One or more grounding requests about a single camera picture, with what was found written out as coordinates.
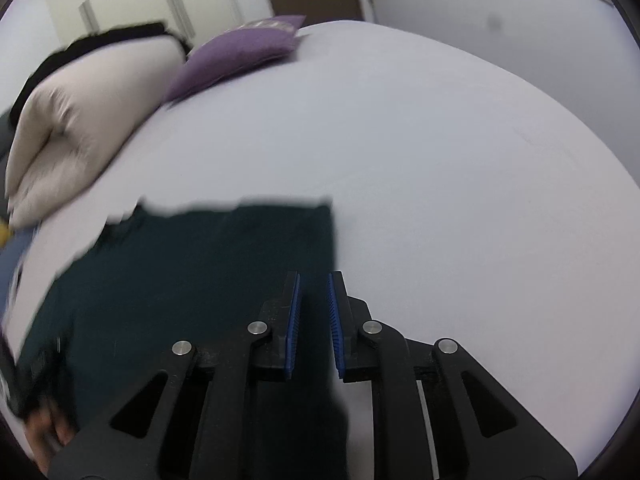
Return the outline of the person's left hand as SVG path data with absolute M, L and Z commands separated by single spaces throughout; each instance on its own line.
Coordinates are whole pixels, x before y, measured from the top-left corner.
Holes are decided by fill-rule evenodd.
M 45 476 L 52 458 L 70 443 L 75 434 L 75 427 L 51 399 L 42 398 L 39 408 L 29 414 L 25 422 L 25 437 L 35 464 Z

